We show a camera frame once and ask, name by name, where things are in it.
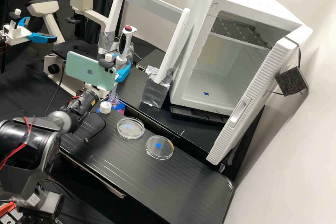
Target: open door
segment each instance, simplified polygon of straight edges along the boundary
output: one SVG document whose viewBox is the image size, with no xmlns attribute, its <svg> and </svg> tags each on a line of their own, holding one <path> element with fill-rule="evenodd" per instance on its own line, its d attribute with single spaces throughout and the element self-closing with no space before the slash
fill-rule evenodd
<svg viewBox="0 0 336 224">
<path fill-rule="evenodd" d="M 289 33 L 287 37 L 302 47 L 312 32 L 311 28 L 302 25 Z M 271 93 L 268 91 L 273 91 L 276 87 L 275 75 L 287 67 L 287 62 L 292 56 L 297 55 L 297 51 L 296 44 L 286 38 L 281 38 L 267 54 L 227 123 L 218 135 L 206 158 L 209 162 L 217 165 L 242 138 L 253 119 L 269 98 Z"/>
</svg>

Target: red wire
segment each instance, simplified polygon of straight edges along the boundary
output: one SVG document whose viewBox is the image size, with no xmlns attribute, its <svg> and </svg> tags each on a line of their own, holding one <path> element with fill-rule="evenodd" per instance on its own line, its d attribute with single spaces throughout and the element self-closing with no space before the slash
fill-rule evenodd
<svg viewBox="0 0 336 224">
<path fill-rule="evenodd" d="M 34 123 L 34 120 L 35 120 L 35 115 L 33 117 L 33 120 L 31 122 L 31 125 L 29 126 L 29 123 L 27 121 L 27 117 L 24 116 L 23 117 L 26 125 L 27 125 L 27 132 L 30 133 L 32 131 L 32 127 L 33 127 L 33 123 Z M 5 165 L 5 163 L 7 162 L 7 160 L 13 156 L 15 153 L 17 153 L 18 151 L 20 151 L 21 149 L 23 149 L 24 147 L 26 146 L 25 143 L 22 143 L 19 147 L 17 147 L 15 150 L 12 150 L 6 157 L 4 157 L 4 159 L 1 161 L 0 163 L 0 170 L 2 170 L 3 166 Z"/>
<path fill-rule="evenodd" d="M 2 170 L 3 166 L 5 165 L 5 163 L 7 162 L 7 160 L 13 156 L 16 152 L 18 152 L 19 150 L 23 149 L 23 147 L 25 147 L 26 144 L 22 143 L 18 148 L 16 148 L 15 150 L 11 151 L 11 153 L 5 157 L 2 161 L 1 161 L 1 165 L 0 165 L 0 171 Z"/>
<path fill-rule="evenodd" d="M 23 119 L 24 119 L 24 121 L 25 121 L 25 123 L 26 123 L 26 125 L 27 125 L 27 131 L 28 131 L 28 133 L 30 132 L 30 127 L 29 127 L 29 123 L 28 123 L 28 121 L 27 121 L 27 117 L 23 117 Z"/>
</svg>

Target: slotted surface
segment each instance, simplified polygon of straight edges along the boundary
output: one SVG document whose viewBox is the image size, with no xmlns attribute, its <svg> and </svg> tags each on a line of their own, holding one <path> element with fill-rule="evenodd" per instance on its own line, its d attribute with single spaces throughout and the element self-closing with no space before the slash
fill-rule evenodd
<svg viewBox="0 0 336 224">
<path fill-rule="evenodd" d="M 62 148 L 170 223 L 222 222 L 232 194 L 229 180 L 178 148 L 170 159 L 156 160 L 145 149 L 152 132 L 125 139 L 116 130 L 124 116 L 112 111 L 102 117 L 106 127 L 89 143 L 79 133 L 67 134 Z"/>
<path fill-rule="evenodd" d="M 236 23 L 217 17 L 211 28 L 211 32 L 222 36 L 234 38 L 256 46 L 271 49 L 270 45 L 264 41 L 260 34 L 255 31 L 255 27 L 241 23 Z"/>
</svg>

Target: knob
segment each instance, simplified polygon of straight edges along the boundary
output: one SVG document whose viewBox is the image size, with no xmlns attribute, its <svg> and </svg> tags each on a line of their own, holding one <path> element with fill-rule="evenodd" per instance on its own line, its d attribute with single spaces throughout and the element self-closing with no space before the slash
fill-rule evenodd
<svg viewBox="0 0 336 224">
<path fill-rule="evenodd" d="M 52 64 L 48 66 L 48 71 L 50 74 L 57 74 L 60 72 L 60 67 L 57 64 Z"/>
</svg>

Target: robotic arm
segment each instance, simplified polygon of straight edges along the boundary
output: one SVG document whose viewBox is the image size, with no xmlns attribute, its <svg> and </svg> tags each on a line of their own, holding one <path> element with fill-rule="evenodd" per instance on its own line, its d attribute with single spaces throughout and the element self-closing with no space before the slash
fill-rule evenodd
<svg viewBox="0 0 336 224">
<path fill-rule="evenodd" d="M 64 196 L 47 191 L 42 182 L 51 172 L 61 134 L 76 132 L 97 101 L 92 90 L 80 90 L 47 117 L 36 118 L 35 122 L 27 118 L 33 123 L 30 132 L 22 118 L 0 122 L 0 154 L 4 157 L 0 165 L 1 186 L 23 213 L 21 223 L 39 223 L 41 219 L 43 223 L 54 223 L 59 215 Z M 22 145 L 24 148 L 10 155 Z"/>
</svg>

